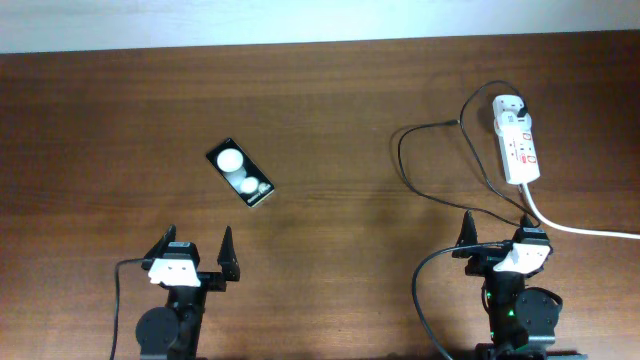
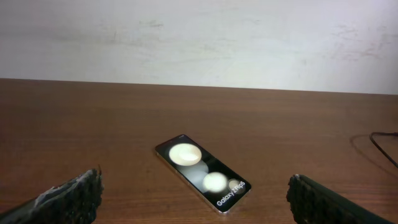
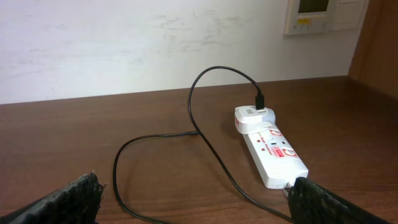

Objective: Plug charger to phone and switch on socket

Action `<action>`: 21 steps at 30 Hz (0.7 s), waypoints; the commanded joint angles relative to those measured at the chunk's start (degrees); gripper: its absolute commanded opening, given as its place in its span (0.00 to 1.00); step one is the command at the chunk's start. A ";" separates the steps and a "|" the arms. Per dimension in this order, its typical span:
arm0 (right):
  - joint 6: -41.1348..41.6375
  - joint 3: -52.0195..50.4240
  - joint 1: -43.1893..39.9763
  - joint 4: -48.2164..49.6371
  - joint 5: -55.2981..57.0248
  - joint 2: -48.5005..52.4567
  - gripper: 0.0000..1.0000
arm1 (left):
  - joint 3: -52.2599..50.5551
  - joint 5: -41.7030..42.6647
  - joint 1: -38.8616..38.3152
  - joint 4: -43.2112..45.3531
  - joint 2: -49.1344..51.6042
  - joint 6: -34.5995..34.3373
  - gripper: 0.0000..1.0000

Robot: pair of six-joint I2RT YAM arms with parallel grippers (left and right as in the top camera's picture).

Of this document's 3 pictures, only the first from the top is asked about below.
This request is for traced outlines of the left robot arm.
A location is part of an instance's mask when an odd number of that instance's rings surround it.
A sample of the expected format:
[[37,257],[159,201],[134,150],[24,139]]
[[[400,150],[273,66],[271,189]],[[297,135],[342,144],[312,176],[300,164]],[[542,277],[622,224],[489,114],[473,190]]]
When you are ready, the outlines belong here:
[[218,272],[200,271],[197,246],[177,241],[176,235],[171,225],[142,260],[150,282],[168,291],[166,303],[148,310],[136,325],[142,359],[195,359],[207,294],[224,292],[241,277],[230,227],[217,257]]

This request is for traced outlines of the black smartphone with lit screen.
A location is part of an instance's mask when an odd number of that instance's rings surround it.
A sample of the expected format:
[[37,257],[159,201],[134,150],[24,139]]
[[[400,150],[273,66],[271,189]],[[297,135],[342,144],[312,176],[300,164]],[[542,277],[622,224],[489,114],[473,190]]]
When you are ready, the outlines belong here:
[[275,184],[232,138],[209,150],[206,159],[249,208],[275,192]]

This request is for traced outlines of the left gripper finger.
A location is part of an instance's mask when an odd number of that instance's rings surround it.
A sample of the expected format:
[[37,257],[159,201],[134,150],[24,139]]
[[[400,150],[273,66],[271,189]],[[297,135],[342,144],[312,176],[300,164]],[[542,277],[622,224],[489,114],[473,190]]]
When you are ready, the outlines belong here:
[[235,253],[233,234],[230,226],[227,226],[218,254],[217,263],[221,267],[226,281],[239,281],[241,270]]
[[171,224],[160,240],[145,254],[145,260],[153,260],[161,257],[168,245],[176,238],[177,228],[175,224]]

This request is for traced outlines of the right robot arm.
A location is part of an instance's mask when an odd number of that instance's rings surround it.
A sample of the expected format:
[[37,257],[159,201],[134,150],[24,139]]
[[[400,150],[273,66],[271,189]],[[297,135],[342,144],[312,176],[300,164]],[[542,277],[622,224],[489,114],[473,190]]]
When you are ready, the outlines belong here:
[[556,293],[528,287],[526,280],[540,273],[552,254],[548,235],[527,217],[512,238],[496,245],[480,243],[470,211],[463,217],[452,256],[465,259],[465,274],[484,279],[481,299],[489,318],[489,343],[478,344],[474,357],[481,360],[586,359],[577,351],[550,351],[563,308]]

